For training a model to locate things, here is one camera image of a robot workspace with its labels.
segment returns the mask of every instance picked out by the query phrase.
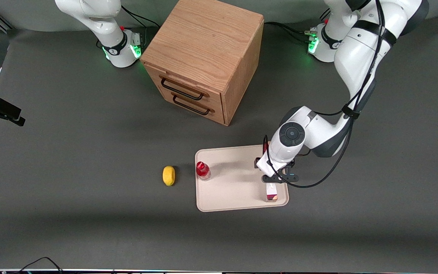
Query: plastic bottle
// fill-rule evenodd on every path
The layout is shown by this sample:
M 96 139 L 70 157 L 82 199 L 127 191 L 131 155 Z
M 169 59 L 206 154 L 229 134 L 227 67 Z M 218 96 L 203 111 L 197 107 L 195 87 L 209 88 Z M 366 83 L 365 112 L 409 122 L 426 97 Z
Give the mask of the plastic bottle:
M 197 167 L 195 168 L 195 171 L 198 177 L 203 181 L 207 181 L 208 179 L 211 178 L 211 170 L 209 166 L 203 162 L 197 163 Z

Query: drawer handle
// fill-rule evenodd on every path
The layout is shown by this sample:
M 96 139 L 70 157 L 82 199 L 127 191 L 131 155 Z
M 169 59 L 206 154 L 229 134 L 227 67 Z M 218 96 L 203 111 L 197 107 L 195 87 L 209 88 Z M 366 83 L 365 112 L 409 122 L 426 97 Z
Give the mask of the drawer handle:
M 190 98 L 190 99 L 192 99 L 192 100 L 199 101 L 199 100 L 202 99 L 202 97 L 204 96 L 204 94 L 201 93 L 198 97 L 193 97 L 192 95 L 188 95 L 188 94 L 186 94 L 185 92 L 181 92 L 181 91 L 178 90 L 178 89 L 175 89 L 175 88 L 172 88 L 171 86 L 167 86 L 167 85 L 165 85 L 165 81 L 166 81 L 166 79 L 165 79 L 165 78 L 162 78 L 162 86 L 163 86 L 164 88 L 169 89 L 169 90 L 171 90 L 171 91 L 173 91 L 173 92 L 176 92 L 176 93 L 178 93 L 178 94 L 180 94 L 180 95 L 183 95 L 183 96 L 185 96 L 185 97 L 187 97 L 187 98 Z
M 198 110 L 196 110 L 196 109 L 194 109 L 194 108 L 191 108 L 191 107 L 189 107 L 189 106 L 187 106 L 186 104 L 182 104 L 181 102 L 178 102 L 178 101 L 176 101 L 175 99 L 177 98 L 177 96 L 176 95 L 174 95 L 173 96 L 173 102 L 175 103 L 175 104 L 177 104 L 177 105 L 179 105 L 179 106 L 181 106 L 181 107 L 184 107 L 184 108 L 186 108 L 186 109 L 188 109 L 188 110 L 191 110 L 191 111 L 193 111 L 193 112 L 195 112 L 195 113 L 197 113 L 197 114 L 200 114 L 200 115 L 207 115 L 208 113 L 209 113 L 209 111 L 211 111 L 210 109 L 207 109 L 207 111 L 205 111 L 205 112 L 202 112 L 202 111 L 198 111 Z

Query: small box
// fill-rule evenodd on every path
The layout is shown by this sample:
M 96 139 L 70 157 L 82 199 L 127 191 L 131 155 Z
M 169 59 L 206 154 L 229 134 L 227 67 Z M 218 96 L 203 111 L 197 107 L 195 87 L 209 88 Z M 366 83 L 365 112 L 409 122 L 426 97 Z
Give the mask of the small box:
M 276 185 L 274 183 L 268 183 L 266 185 L 266 201 L 276 202 L 278 200 L 278 192 L 276 191 Z
M 141 62 L 165 100 L 229 125 L 257 69 L 263 23 L 217 0 L 180 0 Z

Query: lemon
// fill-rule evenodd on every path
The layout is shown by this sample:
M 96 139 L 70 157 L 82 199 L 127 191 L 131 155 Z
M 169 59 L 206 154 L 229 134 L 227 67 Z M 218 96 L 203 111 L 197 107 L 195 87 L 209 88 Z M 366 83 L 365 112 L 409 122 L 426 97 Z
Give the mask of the lemon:
M 163 169 L 163 182 L 167 186 L 171 186 L 175 182 L 175 169 L 173 166 L 166 166 Z

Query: beige tray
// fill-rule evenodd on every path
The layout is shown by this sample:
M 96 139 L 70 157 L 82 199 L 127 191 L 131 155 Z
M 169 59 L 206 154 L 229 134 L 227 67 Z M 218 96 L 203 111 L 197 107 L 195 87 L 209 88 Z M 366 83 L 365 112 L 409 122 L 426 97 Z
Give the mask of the beige tray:
M 202 212 L 284 206 L 288 203 L 286 184 L 276 184 L 278 200 L 266 201 L 263 173 L 254 168 L 261 157 L 262 145 L 203 149 L 195 154 L 195 163 L 209 165 L 212 177 L 195 177 L 197 208 Z

